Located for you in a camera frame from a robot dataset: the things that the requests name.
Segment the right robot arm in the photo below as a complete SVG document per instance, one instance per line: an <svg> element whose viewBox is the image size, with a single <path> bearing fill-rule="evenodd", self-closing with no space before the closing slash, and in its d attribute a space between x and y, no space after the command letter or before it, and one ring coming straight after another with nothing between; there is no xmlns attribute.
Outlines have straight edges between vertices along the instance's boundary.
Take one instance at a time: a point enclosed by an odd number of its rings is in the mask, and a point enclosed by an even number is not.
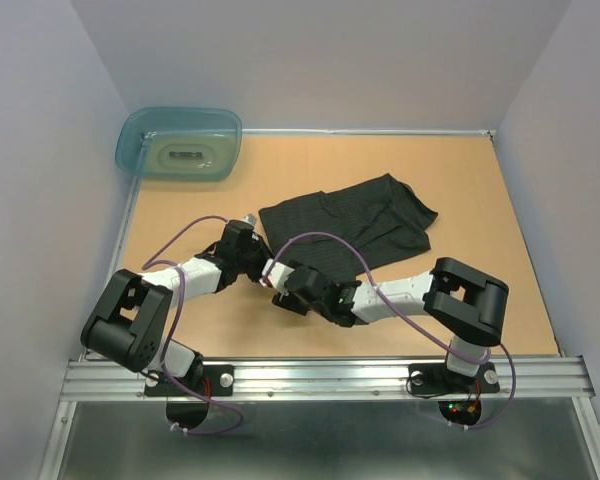
<svg viewBox="0 0 600 480"><path fill-rule="evenodd" d="M340 327L427 315L452 333L440 366L443 384L462 390L501 343L509 287L458 260L444 257L429 272L374 283L338 283L318 270L269 260L263 283L277 291L274 302L301 315L312 311Z"/></svg>

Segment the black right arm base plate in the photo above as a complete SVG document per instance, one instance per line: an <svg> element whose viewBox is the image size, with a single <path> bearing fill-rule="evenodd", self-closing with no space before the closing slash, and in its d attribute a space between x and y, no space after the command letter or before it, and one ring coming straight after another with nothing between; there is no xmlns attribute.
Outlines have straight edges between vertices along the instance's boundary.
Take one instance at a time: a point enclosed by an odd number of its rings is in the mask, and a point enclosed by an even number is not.
<svg viewBox="0 0 600 480"><path fill-rule="evenodd" d="M453 372L443 362L411 364L408 370L409 390L415 396L462 395L477 391L487 394L500 392L493 363L481 365L474 376Z"/></svg>

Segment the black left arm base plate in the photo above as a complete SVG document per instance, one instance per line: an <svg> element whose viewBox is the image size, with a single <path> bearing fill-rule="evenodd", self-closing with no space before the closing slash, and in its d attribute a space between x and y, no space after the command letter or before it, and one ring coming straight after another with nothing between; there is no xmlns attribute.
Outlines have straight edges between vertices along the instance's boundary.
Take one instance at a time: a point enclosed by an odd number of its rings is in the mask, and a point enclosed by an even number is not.
<svg viewBox="0 0 600 480"><path fill-rule="evenodd" d="M165 373L150 371L145 379L144 395L150 398L182 397L187 393ZM199 395L230 397L233 394L234 366L231 364L192 366L183 377L175 379Z"/></svg>

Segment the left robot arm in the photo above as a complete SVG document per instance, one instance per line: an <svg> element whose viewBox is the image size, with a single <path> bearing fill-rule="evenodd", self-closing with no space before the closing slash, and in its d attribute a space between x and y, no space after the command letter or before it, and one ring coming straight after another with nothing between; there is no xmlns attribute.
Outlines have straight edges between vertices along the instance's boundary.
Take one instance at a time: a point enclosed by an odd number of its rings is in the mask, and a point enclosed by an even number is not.
<svg viewBox="0 0 600 480"><path fill-rule="evenodd" d="M241 275L257 282L272 254L254 227L228 221L220 239L191 259L163 270L116 271L106 284L80 336L81 344L134 373L157 374L179 393L195 392L203 377L200 353L164 335L178 301L219 293Z"/></svg>

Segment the black pinstriped long sleeve shirt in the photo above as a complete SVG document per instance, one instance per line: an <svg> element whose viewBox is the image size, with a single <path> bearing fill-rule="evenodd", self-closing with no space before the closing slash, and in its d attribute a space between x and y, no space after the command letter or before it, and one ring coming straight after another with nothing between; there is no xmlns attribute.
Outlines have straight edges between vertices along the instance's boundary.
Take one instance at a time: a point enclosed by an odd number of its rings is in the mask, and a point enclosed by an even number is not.
<svg viewBox="0 0 600 480"><path fill-rule="evenodd" d="M427 229L438 213L410 186L389 174L333 192L314 192L259 210L270 249L277 254L291 238L310 232L281 254L286 265L310 266L336 282L369 269L423 254Z"/></svg>

